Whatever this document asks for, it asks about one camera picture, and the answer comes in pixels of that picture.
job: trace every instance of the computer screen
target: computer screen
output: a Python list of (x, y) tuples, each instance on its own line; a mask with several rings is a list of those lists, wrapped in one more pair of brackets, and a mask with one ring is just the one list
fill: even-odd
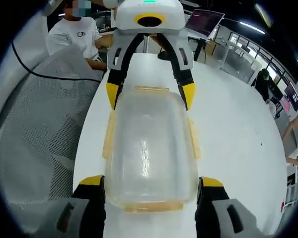
[(220, 12), (194, 10), (185, 27), (187, 30), (200, 33), (208, 39), (223, 17), (224, 13)]
[(287, 86), (287, 88), (285, 89), (285, 93), (286, 93), (287, 97), (289, 98), (294, 110), (298, 111), (298, 94), (297, 94), (292, 83), (290, 83)]

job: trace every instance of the clear plastic container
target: clear plastic container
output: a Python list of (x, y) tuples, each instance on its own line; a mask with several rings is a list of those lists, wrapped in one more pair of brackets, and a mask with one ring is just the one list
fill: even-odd
[(128, 212), (179, 210), (198, 174), (185, 105), (168, 91), (123, 91), (106, 162), (106, 197)]

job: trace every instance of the window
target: window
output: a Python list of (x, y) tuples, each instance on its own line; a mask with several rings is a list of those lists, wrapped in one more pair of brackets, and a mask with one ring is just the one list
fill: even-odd
[(231, 41), (234, 44), (236, 44), (237, 43), (237, 39), (238, 39), (238, 35), (232, 34), (229, 41)]
[[(239, 46), (239, 47), (242, 47), (242, 44), (241, 43), (239, 43), (239, 42), (237, 42), (237, 44), (236, 44), (237, 46)], [(229, 48), (230, 49), (233, 49), (234, 50), (234, 52), (235, 53), (237, 53), (238, 55), (241, 53), (241, 51), (240, 51), (240, 49), (239, 48), (236, 48), (236, 47), (234, 47), (234, 46), (229, 46)]]
[(278, 79), (280, 78), (278, 76), (277, 72), (275, 71), (275, 68), (271, 64), (267, 67), (267, 70), (268, 70), (269, 75), (272, 77), (274, 82), (276, 80), (276, 77), (278, 77)]
[(255, 58), (259, 51), (259, 47), (251, 42), (249, 42), (247, 47), (250, 49), (249, 54)]
[(283, 75), (283, 80), (284, 80), (287, 84), (289, 84), (289, 83), (291, 82), (292, 78), (290, 77), (290, 75), (289, 75), (287, 72), (285, 72), (284, 75)]
[(248, 43), (249, 41), (247, 40), (247, 39), (245, 39), (245, 38), (243, 38), (243, 37), (239, 37), (239, 39), (238, 39), (238, 43), (240, 43), (241, 45), (244, 45), (244, 46), (247, 46), (247, 43)]
[(267, 70), (268, 70), (270, 76), (272, 77), (273, 81), (274, 81), (276, 84), (278, 84), (280, 78), (281, 78), (282, 75), (283, 75), (283, 72), (282, 72), (282, 71), (281, 71), (281, 70), (280, 70), (274, 63), (276, 63), (276, 61), (273, 59), (273, 60), (269, 63), (269, 65), (268, 65), (268, 67), (267, 67)]
[(280, 89), (282, 94), (285, 94), (285, 89), (287, 88), (287, 84), (283, 80), (279, 81), (279, 83), (277, 84), (277, 87)]
[(262, 65), (261, 69), (266, 68), (269, 62), (269, 58), (266, 57), (265, 53), (263, 52), (262, 49), (260, 49), (256, 59), (258, 62)]
[(272, 63), (275, 65), (276, 69), (280, 72), (280, 75), (283, 75), (285, 72), (284, 67), (282, 67), (275, 59), (272, 59)]

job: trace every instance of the white table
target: white table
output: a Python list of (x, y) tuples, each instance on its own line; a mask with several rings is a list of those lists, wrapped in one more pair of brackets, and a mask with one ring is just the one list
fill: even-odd
[[(265, 234), (276, 231), (286, 197), (287, 167), (283, 144), (260, 94), (240, 80), (194, 62), (196, 94), (189, 116), (202, 150), (199, 176), (224, 184), (257, 218)], [(103, 142), (111, 107), (106, 93), (108, 73), (90, 105), (81, 132), (73, 190), (86, 177), (104, 174)], [(134, 54), (124, 90), (136, 85), (168, 87), (178, 92), (171, 64), (152, 54)], [(195, 238), (196, 202), (176, 213), (131, 215), (106, 202), (104, 237)]]
[(191, 40), (195, 40), (198, 43), (197, 48), (196, 48), (196, 50), (194, 52), (194, 61), (197, 61), (198, 58), (199, 58), (199, 55), (201, 53), (201, 49), (203, 47), (204, 41), (205, 42), (208, 42), (210, 40), (207, 37), (202, 37), (202, 36), (200, 36), (198, 34), (195, 34), (195, 33), (191, 32), (191, 31), (188, 31), (188, 29), (187, 29), (187, 33), (188, 33), (188, 39), (189, 40), (190, 39)]

